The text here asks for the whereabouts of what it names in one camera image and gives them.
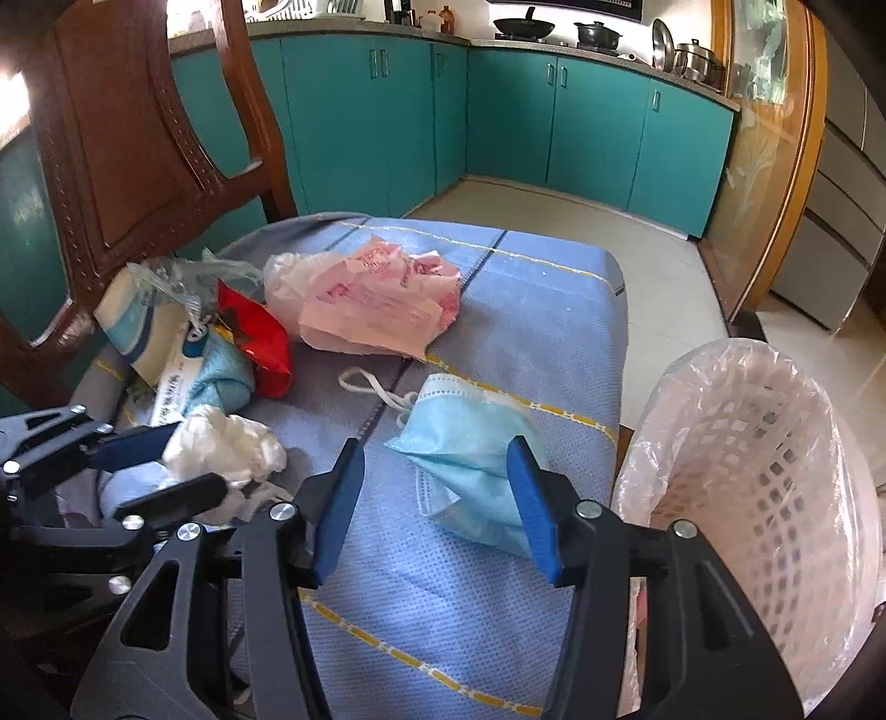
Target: blue surgical mask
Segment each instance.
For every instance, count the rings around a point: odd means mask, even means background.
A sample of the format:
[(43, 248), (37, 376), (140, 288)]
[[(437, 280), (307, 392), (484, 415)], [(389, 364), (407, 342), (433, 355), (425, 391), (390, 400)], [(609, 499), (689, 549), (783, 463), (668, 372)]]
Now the blue surgical mask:
[[(373, 389), (346, 382), (362, 374)], [(418, 510), (441, 527), (475, 543), (529, 557), (529, 545), (508, 483), (508, 444), (529, 442), (542, 469), (547, 454), (529, 408), (508, 395), (484, 390), (454, 375), (436, 373), (421, 392), (385, 392), (369, 373), (352, 368), (339, 384), (379, 395), (398, 410), (399, 437), (385, 443), (416, 466)]]

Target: tile floor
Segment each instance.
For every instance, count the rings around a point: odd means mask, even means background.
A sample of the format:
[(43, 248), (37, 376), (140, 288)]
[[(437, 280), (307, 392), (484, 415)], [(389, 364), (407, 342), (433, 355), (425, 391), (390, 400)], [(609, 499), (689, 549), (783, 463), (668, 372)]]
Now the tile floor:
[(828, 391), (859, 440), (874, 483), (886, 483), (886, 332), (859, 302), (831, 334), (770, 294), (758, 311), (770, 344)]
[(490, 225), (609, 250), (625, 274), (629, 345), (622, 425), (639, 426), (665, 368), (705, 342), (727, 337), (696, 247), (646, 221), (558, 193), (465, 180), (411, 217)]

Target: blue tablecloth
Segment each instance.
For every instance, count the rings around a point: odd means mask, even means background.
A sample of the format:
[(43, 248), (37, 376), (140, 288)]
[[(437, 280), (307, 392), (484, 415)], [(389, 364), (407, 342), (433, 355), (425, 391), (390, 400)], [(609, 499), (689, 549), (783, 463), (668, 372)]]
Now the blue tablecloth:
[[(597, 248), (455, 223), (326, 214), (269, 225), (222, 253), (262, 267), (271, 254), (350, 252), (378, 236), (419, 254), (436, 250), (465, 277), (455, 325), (428, 364), (340, 356), (294, 346), (295, 382), (282, 401), (243, 413), (270, 426), (296, 489), (329, 470), (361, 437), (366, 478), (338, 569), (305, 597), (312, 647), (337, 720), (537, 715), (554, 674), (571, 599), (528, 560), (471, 544), (421, 518), (415, 469), (384, 447), (399, 431), (375, 397), (337, 376), (359, 364), (397, 394), (445, 370), (534, 408), (552, 469), (582, 497), (608, 504), (627, 347), (624, 279)], [(151, 472), (106, 483), (106, 512), (150, 490)]]

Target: black pot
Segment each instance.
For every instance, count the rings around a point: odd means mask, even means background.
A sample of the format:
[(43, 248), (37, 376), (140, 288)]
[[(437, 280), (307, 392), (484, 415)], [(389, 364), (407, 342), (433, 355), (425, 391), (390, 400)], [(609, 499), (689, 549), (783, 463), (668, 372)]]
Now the black pot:
[(593, 45), (595, 48), (604, 50), (617, 50), (618, 39), (621, 37), (615, 30), (610, 30), (601, 22), (588, 25), (585, 22), (577, 22), (575, 27), (579, 29), (579, 42), (583, 45)]
[(495, 26), (503, 35), (525, 37), (530, 40), (548, 37), (554, 30), (554, 23), (546, 22), (545, 20), (533, 20), (532, 14), (534, 12), (535, 8), (531, 7), (526, 11), (525, 18), (501, 18), (495, 21)]

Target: orange bottle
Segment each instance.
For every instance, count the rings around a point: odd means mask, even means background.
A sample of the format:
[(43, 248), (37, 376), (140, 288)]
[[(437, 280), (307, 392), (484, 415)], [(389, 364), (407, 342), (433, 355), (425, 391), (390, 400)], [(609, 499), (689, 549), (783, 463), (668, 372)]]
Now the orange bottle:
[(455, 35), (455, 15), (449, 10), (449, 5), (443, 5), (440, 11), (440, 18), (443, 20), (443, 28), (440, 32), (446, 35)]

